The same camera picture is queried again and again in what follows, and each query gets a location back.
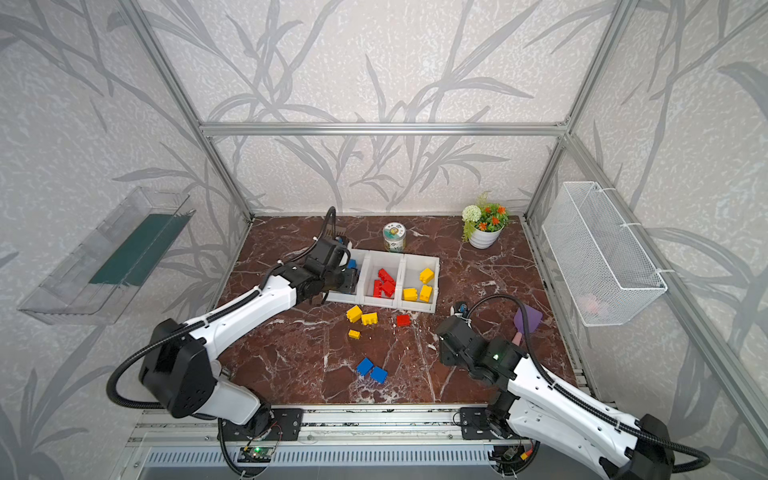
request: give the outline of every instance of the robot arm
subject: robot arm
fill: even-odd
[[[501,338],[484,340],[461,316],[450,316],[436,333],[444,365],[465,368],[472,378],[499,388],[486,410],[488,422],[499,437],[516,434],[538,440],[578,460],[602,478],[670,477],[674,465],[671,450],[617,429],[621,422],[669,439],[661,421],[651,415],[638,420],[612,409],[546,371],[572,395],[615,421],[591,415],[553,389],[524,350]]]
[[[256,435],[266,427],[270,408],[253,392],[221,375],[218,356],[241,336],[278,313],[318,293],[348,293],[358,271],[346,268],[349,250],[336,240],[319,238],[303,264],[289,262],[270,271],[261,286],[182,324],[172,319],[155,327],[151,343],[185,326],[202,323],[144,357],[139,380],[176,417],[212,415],[244,425]]]

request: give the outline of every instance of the green strip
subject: green strip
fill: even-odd
[[[151,214],[107,259],[89,283],[141,286],[191,215]]]

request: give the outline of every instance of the white flower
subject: white flower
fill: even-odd
[[[480,207],[477,205],[469,205],[462,211],[462,220],[465,222],[476,222],[480,220]]]

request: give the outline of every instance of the blue building block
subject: blue building block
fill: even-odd
[[[373,367],[373,371],[371,372],[371,378],[379,383],[384,383],[387,375],[389,375],[387,371],[380,369],[378,366]]]
[[[368,375],[368,372],[370,372],[372,368],[373,368],[373,362],[365,358],[365,359],[362,359],[362,362],[360,362],[360,364],[357,366],[357,372],[362,376],[366,376]]]

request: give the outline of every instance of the mounting plate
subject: mounting plate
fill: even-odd
[[[488,415],[485,413],[485,407],[463,407],[458,410],[459,425],[462,427],[462,438],[464,440],[499,440],[491,431],[488,424]],[[504,440],[523,439],[519,435],[513,435]]]
[[[270,423],[270,429],[264,437],[257,440],[295,442],[299,438],[301,418],[304,411],[302,409],[273,409],[272,413],[274,420]],[[244,442],[250,440],[246,429],[232,422],[226,422],[221,431],[225,442]]]

